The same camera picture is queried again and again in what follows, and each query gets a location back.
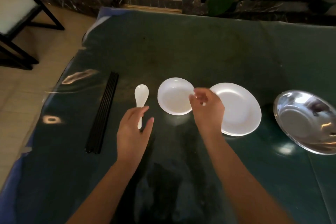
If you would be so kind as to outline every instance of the white chair cushion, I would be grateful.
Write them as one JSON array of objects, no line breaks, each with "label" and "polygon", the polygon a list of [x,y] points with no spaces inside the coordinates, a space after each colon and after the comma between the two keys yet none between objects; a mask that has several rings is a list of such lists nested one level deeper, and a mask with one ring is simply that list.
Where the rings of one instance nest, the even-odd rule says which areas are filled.
[{"label": "white chair cushion", "polygon": [[0,0],[0,33],[8,33],[36,5],[34,0]]}]

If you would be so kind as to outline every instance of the table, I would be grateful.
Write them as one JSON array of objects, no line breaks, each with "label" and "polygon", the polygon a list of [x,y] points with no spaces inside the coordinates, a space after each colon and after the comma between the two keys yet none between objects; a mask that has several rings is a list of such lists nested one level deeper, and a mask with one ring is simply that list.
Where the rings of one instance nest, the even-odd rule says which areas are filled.
[{"label": "table", "polygon": [[[135,106],[134,89],[149,88],[144,120],[155,124],[144,158],[125,190],[114,223],[155,218],[174,223],[234,223],[234,216],[191,113],[166,114],[157,103],[162,81],[195,87],[233,82],[258,100],[253,133],[226,137],[248,170],[298,223],[336,223],[336,157],[312,154],[279,129],[272,113],[282,91],[301,89],[336,105],[336,29],[278,22],[131,11],[90,32],[41,113],[22,158],[17,223],[65,223],[116,160],[116,132]],[[97,73],[61,84],[75,72]],[[110,71],[120,74],[102,152],[84,152]],[[61,123],[48,124],[55,116]]]}]

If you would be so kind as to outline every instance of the white plate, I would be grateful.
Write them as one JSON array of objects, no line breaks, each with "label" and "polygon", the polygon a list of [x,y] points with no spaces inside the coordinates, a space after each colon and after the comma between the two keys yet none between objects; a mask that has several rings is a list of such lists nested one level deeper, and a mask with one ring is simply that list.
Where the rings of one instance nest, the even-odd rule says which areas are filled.
[{"label": "white plate", "polygon": [[161,83],[157,101],[164,111],[184,115],[191,111],[190,94],[194,94],[194,86],[190,82],[182,78],[169,78]]},{"label": "white plate", "polygon": [[216,84],[210,90],[219,96],[225,107],[222,133],[229,136],[244,136],[259,126],[260,106],[248,90],[229,82]]}]

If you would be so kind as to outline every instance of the metal bowl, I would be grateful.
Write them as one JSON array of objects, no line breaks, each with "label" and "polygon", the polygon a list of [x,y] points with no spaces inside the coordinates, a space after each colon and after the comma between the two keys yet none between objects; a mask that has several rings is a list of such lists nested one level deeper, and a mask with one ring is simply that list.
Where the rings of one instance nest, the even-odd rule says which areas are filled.
[{"label": "metal bowl", "polygon": [[289,90],[274,101],[273,112],[285,134],[316,154],[336,154],[336,110],[305,91]]}]

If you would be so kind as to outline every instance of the hand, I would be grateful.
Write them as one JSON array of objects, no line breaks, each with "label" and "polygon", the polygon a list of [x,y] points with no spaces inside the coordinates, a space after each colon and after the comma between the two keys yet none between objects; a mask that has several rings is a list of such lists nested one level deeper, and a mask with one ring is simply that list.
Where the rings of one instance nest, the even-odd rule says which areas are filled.
[{"label": "hand", "polygon": [[214,134],[221,135],[225,110],[221,99],[207,88],[195,88],[194,92],[195,95],[190,95],[189,100],[202,138]]},{"label": "hand", "polygon": [[143,132],[138,129],[140,117],[143,117],[148,109],[149,107],[145,106],[127,110],[117,132],[117,161],[130,165],[134,171],[145,152],[153,128],[154,118],[152,117],[147,121]]}]

